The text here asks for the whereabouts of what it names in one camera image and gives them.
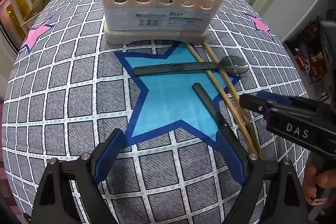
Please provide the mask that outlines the person's right hand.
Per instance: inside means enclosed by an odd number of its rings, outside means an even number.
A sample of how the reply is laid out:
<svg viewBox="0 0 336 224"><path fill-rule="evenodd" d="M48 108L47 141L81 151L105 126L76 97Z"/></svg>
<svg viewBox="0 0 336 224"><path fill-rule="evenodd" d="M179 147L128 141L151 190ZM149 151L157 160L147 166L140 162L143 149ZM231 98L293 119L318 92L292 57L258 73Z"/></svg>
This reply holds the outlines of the person's right hand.
<svg viewBox="0 0 336 224"><path fill-rule="evenodd" d="M314 165L314 153L310 153L306 162L302 190L306 202L316 198L317 186L324 189L335 189L336 172L335 169L327 170L324 173L317 174Z"/></svg>

